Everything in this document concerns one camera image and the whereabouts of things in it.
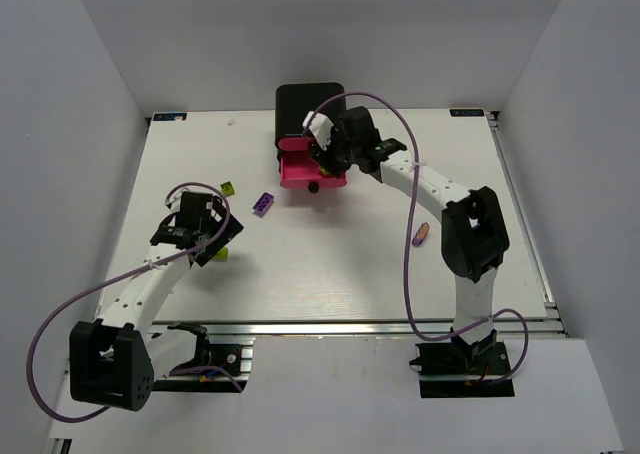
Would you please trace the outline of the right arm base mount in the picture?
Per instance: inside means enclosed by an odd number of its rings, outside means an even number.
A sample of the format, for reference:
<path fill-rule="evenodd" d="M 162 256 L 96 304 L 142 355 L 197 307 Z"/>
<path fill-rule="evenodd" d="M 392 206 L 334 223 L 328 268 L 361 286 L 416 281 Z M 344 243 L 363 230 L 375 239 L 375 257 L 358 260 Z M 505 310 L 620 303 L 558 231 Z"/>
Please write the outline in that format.
<path fill-rule="evenodd" d="M 418 374 L 423 399 L 512 398 L 511 379 L 498 382 L 511 371 L 503 342 L 468 363 L 451 343 L 416 345 L 409 366 Z"/>

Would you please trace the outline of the lime long lego brick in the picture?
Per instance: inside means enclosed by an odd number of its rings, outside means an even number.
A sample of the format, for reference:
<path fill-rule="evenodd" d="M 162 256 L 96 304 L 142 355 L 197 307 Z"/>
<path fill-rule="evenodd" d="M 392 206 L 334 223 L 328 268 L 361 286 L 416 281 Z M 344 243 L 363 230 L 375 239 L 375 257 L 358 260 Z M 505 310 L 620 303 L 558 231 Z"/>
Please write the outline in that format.
<path fill-rule="evenodd" d="M 229 197 L 235 194 L 235 188 L 230 181 L 221 183 L 220 190 L 226 197 Z"/>

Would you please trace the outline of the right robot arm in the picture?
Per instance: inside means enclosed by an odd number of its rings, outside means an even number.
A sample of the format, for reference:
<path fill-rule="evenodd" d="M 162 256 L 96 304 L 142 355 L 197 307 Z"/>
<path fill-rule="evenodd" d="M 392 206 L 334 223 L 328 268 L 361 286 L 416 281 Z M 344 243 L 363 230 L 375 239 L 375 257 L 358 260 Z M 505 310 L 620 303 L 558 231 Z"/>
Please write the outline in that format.
<path fill-rule="evenodd" d="M 370 112 L 348 109 L 335 120 L 309 112 L 302 122 L 311 158 L 332 176 L 357 167 L 410 198 L 440 224 L 441 256 L 454 276 L 455 315 L 449 340 L 467 362 L 492 349 L 493 291 L 510 247 L 496 193 L 464 187 L 417 159 L 416 147 L 382 138 Z"/>

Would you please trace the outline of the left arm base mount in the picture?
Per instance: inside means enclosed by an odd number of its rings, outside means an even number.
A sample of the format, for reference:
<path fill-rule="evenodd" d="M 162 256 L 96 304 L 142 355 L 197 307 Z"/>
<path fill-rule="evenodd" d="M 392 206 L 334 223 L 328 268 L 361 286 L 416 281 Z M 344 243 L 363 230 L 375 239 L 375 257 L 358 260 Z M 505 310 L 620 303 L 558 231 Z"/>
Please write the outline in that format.
<path fill-rule="evenodd" d="M 202 325 L 174 323 L 146 340 L 155 392 L 241 393 L 251 372 L 253 346 L 214 336 Z"/>

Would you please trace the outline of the pink drawer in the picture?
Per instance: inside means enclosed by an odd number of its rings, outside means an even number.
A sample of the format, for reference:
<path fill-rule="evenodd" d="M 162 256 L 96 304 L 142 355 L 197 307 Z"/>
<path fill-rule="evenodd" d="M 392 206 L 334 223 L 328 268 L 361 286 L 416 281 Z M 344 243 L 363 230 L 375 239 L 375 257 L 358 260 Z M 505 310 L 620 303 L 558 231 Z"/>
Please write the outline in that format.
<path fill-rule="evenodd" d="M 279 154 L 279 184 L 285 189 L 303 189 L 311 194 L 347 185 L 345 174 L 340 177 L 324 178 L 319 173 L 320 168 L 306 151 L 281 152 Z"/>
<path fill-rule="evenodd" d="M 276 147 L 283 152 L 307 151 L 311 138 L 307 135 L 290 135 L 279 138 Z"/>

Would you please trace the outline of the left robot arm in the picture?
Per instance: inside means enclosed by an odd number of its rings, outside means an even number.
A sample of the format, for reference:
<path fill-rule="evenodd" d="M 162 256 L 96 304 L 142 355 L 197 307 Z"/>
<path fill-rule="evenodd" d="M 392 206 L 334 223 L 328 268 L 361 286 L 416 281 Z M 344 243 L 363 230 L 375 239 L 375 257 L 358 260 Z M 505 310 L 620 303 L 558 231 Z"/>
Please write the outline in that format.
<path fill-rule="evenodd" d="M 204 327 L 175 322 L 160 333 L 150 329 L 180 280 L 209 263 L 242 229 L 220 194 L 179 195 L 150 239 L 141 272 L 94 321 L 80 321 L 72 329 L 73 400 L 138 411 L 158 380 L 212 364 L 214 351 Z"/>

